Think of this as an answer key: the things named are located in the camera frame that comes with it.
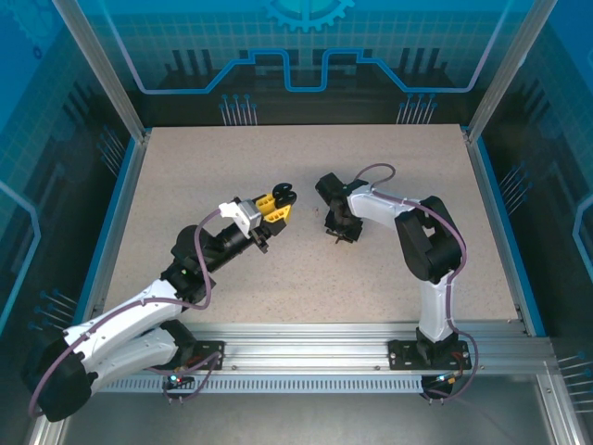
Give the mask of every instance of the metal floor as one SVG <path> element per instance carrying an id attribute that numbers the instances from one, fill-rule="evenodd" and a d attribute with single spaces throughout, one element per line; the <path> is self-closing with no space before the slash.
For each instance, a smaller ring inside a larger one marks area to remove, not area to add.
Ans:
<path id="1" fill-rule="evenodd" d="M 184 406 L 169 406 L 156 395 L 98 394 L 70 418 L 63 445 L 551 443 L 529 378 L 481 377 L 463 400 L 475 406 L 458 401 L 429 406 L 412 394 L 219 394 Z"/>

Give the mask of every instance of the wooden board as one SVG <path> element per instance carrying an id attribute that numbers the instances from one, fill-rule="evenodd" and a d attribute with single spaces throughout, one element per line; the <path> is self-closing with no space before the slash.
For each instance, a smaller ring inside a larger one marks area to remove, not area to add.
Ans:
<path id="1" fill-rule="evenodd" d="M 248 249 L 213 274 L 207 311 L 182 320 L 242 323 L 412 321 L 418 282 L 397 234 L 366 222 L 358 243 L 335 244 L 314 185 L 328 172 L 351 181 L 374 162 L 396 166 L 381 187 L 402 197 L 439 196 L 461 230 L 469 261 L 455 287 L 457 319 L 516 318 L 472 165 L 457 125 L 157 128 L 153 130 L 107 296 L 133 297 L 170 264 L 177 234 L 235 196 L 257 197 L 280 182 L 298 201 L 263 255 Z M 364 179 L 377 180 L 377 169 Z M 221 218 L 212 234 L 228 225 Z"/>

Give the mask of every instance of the blue wall panel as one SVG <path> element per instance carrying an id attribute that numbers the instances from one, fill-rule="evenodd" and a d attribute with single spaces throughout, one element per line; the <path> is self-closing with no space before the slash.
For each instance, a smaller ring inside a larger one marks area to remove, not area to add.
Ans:
<path id="1" fill-rule="evenodd" d="M 257 102 L 258 124 L 467 123 L 530 6 L 82 3 L 150 126 L 253 124 L 232 118 L 233 94 Z M 415 107 L 422 113 L 408 119 Z"/>
<path id="2" fill-rule="evenodd" d="M 592 19 L 590 4 L 558 2 L 484 132 L 561 357 L 593 354 Z"/>
<path id="3" fill-rule="evenodd" d="M 71 322 L 46 297 L 80 296 L 129 135 L 51 2 L 0 0 L 0 67 L 0 437 L 22 443 L 23 355 Z"/>

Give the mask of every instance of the cable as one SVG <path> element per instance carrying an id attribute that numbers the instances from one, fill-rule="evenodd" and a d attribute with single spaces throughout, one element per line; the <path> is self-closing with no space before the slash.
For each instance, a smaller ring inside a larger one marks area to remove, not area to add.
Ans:
<path id="1" fill-rule="evenodd" d="M 365 167 L 364 169 L 362 169 L 359 174 L 356 175 L 356 177 L 354 178 L 354 180 L 356 181 L 357 179 L 359 179 L 363 173 L 367 172 L 370 169 L 374 169 L 376 167 L 387 167 L 388 169 L 391 170 L 391 174 L 389 176 L 387 176 L 384 179 L 380 179 L 379 181 L 375 181 L 374 183 L 371 184 L 371 188 L 375 188 L 375 186 L 377 184 L 381 184 L 381 183 L 386 183 L 387 181 L 391 181 L 395 176 L 396 176 L 396 168 L 391 165 L 391 164 L 387 164 L 385 162 L 377 162 L 376 164 L 372 164 L 368 167 Z"/>
<path id="2" fill-rule="evenodd" d="M 194 397 L 196 397 L 200 391 L 206 386 L 208 380 L 210 379 L 210 375 L 212 374 L 212 371 L 214 371 L 214 367 L 216 366 L 216 364 L 219 362 L 219 358 L 221 357 L 221 353 L 216 351 L 211 353 L 206 359 L 204 359 L 202 362 L 192 366 L 191 368 L 188 368 L 184 371 L 181 371 L 179 373 L 176 373 L 176 375 L 178 376 L 182 376 L 182 375 L 186 375 L 186 374 L 190 374 L 193 371 L 201 368 L 202 366 L 204 366 L 206 363 L 212 361 L 212 363 L 210 364 L 210 368 L 208 369 L 208 373 L 206 374 L 206 376 L 204 377 L 204 380 L 202 380 L 202 382 L 199 384 L 199 386 L 194 390 L 194 392 L 192 392 L 189 396 L 187 397 L 180 397 L 179 398 L 179 403 L 183 403 L 184 401 L 190 401 L 191 399 L 193 399 Z M 171 403 L 171 401 L 173 400 L 173 398 L 171 398 L 169 396 L 169 392 L 167 392 L 166 388 L 163 388 L 163 394 L 165 395 L 165 397 L 168 398 L 169 403 Z"/>
<path id="3" fill-rule="evenodd" d="M 204 285 L 206 286 L 206 297 L 204 298 L 204 304 L 199 306 L 199 309 L 204 310 L 210 305 L 210 298 L 212 297 L 212 283 L 208 276 L 208 268 L 206 267 L 206 261 L 204 260 L 204 253 L 202 252 L 202 246 L 200 246 L 200 233 L 208 221 L 221 214 L 220 209 L 212 211 L 206 218 L 197 225 L 196 231 L 194 232 L 194 243 L 196 243 L 196 255 L 197 262 L 200 265 L 202 276 L 204 277 Z"/>
<path id="4" fill-rule="evenodd" d="M 382 167 L 387 167 L 389 169 L 391 169 L 392 174 L 390 176 L 388 176 L 387 178 L 382 179 L 381 181 L 377 181 L 376 183 L 373 183 L 371 186 L 371 190 L 372 193 L 376 196 L 376 197 L 380 197 L 382 199 L 386 199 L 388 201 L 392 201 L 395 202 L 397 204 L 402 204 L 405 206 L 410 206 L 413 207 L 419 211 L 423 211 L 424 213 L 432 216 L 433 218 L 435 218 L 439 223 L 441 223 L 441 225 L 443 225 L 455 238 L 455 240 L 457 241 L 457 243 L 460 246 L 460 250 L 461 250 L 461 262 L 460 265 L 457 269 L 455 269 L 455 271 L 453 271 L 453 273 L 450 273 L 448 278 L 447 278 L 447 288 L 445 291 L 445 307 L 446 307 L 446 313 L 447 313 L 447 324 L 448 327 L 451 329 L 451 331 L 455 332 L 457 335 L 459 336 L 464 336 L 467 337 L 473 346 L 473 351 L 474 351 L 474 361 L 473 361 L 473 368 L 472 368 L 472 373 L 470 374 L 467 382 L 465 383 L 465 385 L 463 385 L 463 387 L 461 387 L 461 389 L 459 391 L 457 391 L 455 394 L 450 395 L 448 397 L 446 397 L 444 400 L 445 401 L 451 401 L 451 400 L 455 400 L 457 399 L 461 394 L 463 394 L 467 388 L 472 384 L 473 379 L 475 378 L 475 375 L 477 373 L 478 370 L 478 363 L 480 361 L 480 354 L 478 351 L 478 345 L 477 342 L 475 341 L 475 339 L 467 332 L 461 331 L 460 329 L 457 328 L 457 326 L 455 326 L 452 322 L 452 317 L 451 317 L 451 288 L 453 285 L 453 279 L 459 275 L 461 273 L 461 271 L 463 270 L 463 268 L 465 267 L 465 264 L 467 262 L 467 247 L 465 245 L 465 241 L 463 241 L 463 237 L 461 236 L 461 234 L 459 233 L 459 231 L 453 227 L 452 224 L 450 224 L 445 218 L 443 218 L 441 215 L 439 215 L 438 213 L 436 213 L 434 210 L 428 209 L 427 207 L 423 206 L 422 204 L 415 202 L 415 201 L 410 201 L 407 200 L 406 198 L 399 198 L 399 197 L 392 197 L 390 195 L 386 195 L 385 193 L 381 193 L 377 190 L 374 189 L 374 186 L 376 184 L 380 184 L 380 183 L 384 183 L 385 181 L 389 181 L 391 178 L 393 178 L 396 175 L 396 168 L 393 165 L 390 164 L 386 164 L 383 162 L 379 162 L 376 164 L 372 164 L 369 167 L 366 167 L 364 169 L 362 169 L 359 174 L 356 175 L 356 179 L 358 179 L 364 172 L 366 172 L 369 169 L 372 169 L 374 167 L 378 167 L 378 166 L 382 166 Z"/>
<path id="5" fill-rule="evenodd" d="M 214 218 L 215 216 L 217 216 L 220 213 L 221 213 L 221 211 L 219 209 L 212 211 L 206 218 L 204 218 L 204 220 L 202 220 L 202 222 L 200 224 L 197 225 L 196 234 L 194 235 L 194 241 L 196 242 L 197 261 L 200 264 L 202 275 L 204 277 L 204 283 L 206 286 L 206 297 L 205 297 L 204 304 L 201 306 L 198 306 L 198 305 L 192 304 L 188 301 L 179 301 L 177 299 L 165 299 L 162 297 L 151 297 L 151 298 L 145 298 L 143 300 L 133 301 L 133 302 L 128 303 L 124 306 L 121 306 L 120 308 L 118 308 L 115 311 L 111 312 L 110 314 L 106 315 L 105 318 L 102 318 L 101 320 L 96 322 L 92 327 L 90 327 L 86 332 L 81 334 L 81 336 L 79 338 L 77 338 L 70 346 L 68 346 L 57 357 L 57 359 L 55 359 L 54 362 L 47 368 L 47 370 L 42 375 L 41 379 L 39 380 L 39 383 L 37 384 L 37 387 L 35 388 L 32 396 L 31 396 L 31 400 L 29 402 L 29 409 L 28 409 L 30 417 L 39 417 L 44 414 L 43 411 L 36 411 L 37 401 L 39 400 L 39 395 L 41 394 L 41 391 L 44 389 L 45 385 L 47 384 L 47 381 L 52 376 L 52 374 L 55 372 L 57 367 L 64 360 L 66 360 L 66 357 L 68 357 L 76 348 L 78 348 L 83 343 L 83 341 L 88 340 L 91 337 L 91 335 L 94 334 L 99 329 L 99 327 L 101 327 L 108 321 L 110 321 L 113 318 L 117 317 L 118 315 L 128 311 L 129 309 L 135 308 L 136 306 L 145 306 L 146 304 L 152 304 L 152 303 L 175 304 L 177 306 L 183 306 L 185 308 L 195 309 L 197 311 L 203 311 L 204 309 L 206 309 L 209 306 L 211 294 L 212 294 L 212 284 L 210 283 L 210 279 L 208 276 L 208 269 L 206 268 L 206 261 L 204 260 L 204 254 L 202 253 L 202 248 L 200 246 L 199 233 L 202 231 L 202 228 L 208 221 L 210 221 L 212 218 Z"/>

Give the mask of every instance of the robotic arm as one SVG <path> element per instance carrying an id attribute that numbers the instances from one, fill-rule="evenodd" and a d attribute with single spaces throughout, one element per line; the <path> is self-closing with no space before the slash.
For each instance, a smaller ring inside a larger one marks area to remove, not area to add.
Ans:
<path id="1" fill-rule="evenodd" d="M 459 341 L 449 325 L 446 295 L 447 286 L 453 286 L 448 284 L 450 275 L 461 263 L 461 247 L 442 223 L 408 204 L 418 203 L 432 210 L 456 229 L 443 202 L 438 197 L 422 201 L 395 197 L 360 179 L 343 184 L 333 173 L 323 176 L 315 188 L 330 208 L 325 227 L 329 235 L 337 238 L 336 243 L 357 241 L 363 219 L 380 223 L 397 232 L 405 262 L 420 280 L 422 312 L 415 350 L 410 345 L 403 350 L 402 342 L 398 342 L 401 348 L 392 354 L 392 358 L 397 356 L 391 362 L 392 369 L 397 369 L 396 365 L 401 369 L 449 369 L 442 366 L 449 364 L 452 351 L 467 352 L 467 345 Z M 414 362 L 416 356 L 421 358 L 420 363 Z M 464 366 L 471 367 L 469 360 Z"/>
<path id="2" fill-rule="evenodd" d="M 268 195 L 244 201 L 236 197 L 222 203 L 210 217 L 220 213 L 222 217 L 233 218 L 233 223 L 216 236 L 203 228 L 198 234 L 206 271 L 202 270 L 196 251 L 195 235 L 199 226 L 190 225 L 177 236 L 171 250 L 172 264 L 140 294 L 83 324 L 64 331 L 41 331 L 33 341 L 22 371 L 23 381 L 31 392 L 47 370 L 56 365 L 60 355 L 81 337 L 87 337 L 44 381 L 37 403 L 47 419 L 55 422 L 68 417 L 100 388 L 145 368 L 186 369 L 205 354 L 219 350 L 222 355 L 220 342 L 198 343 L 175 318 L 188 306 L 209 297 L 206 277 L 208 287 L 216 283 L 208 273 L 220 269 L 251 245 L 266 253 L 267 240 L 283 231 L 297 200 L 291 189 L 290 184 L 278 184 Z M 141 304 L 126 308 L 135 301 Z M 194 308 L 206 309 L 208 304 L 207 298 L 202 306 Z M 92 334 L 88 333 L 106 319 Z"/>

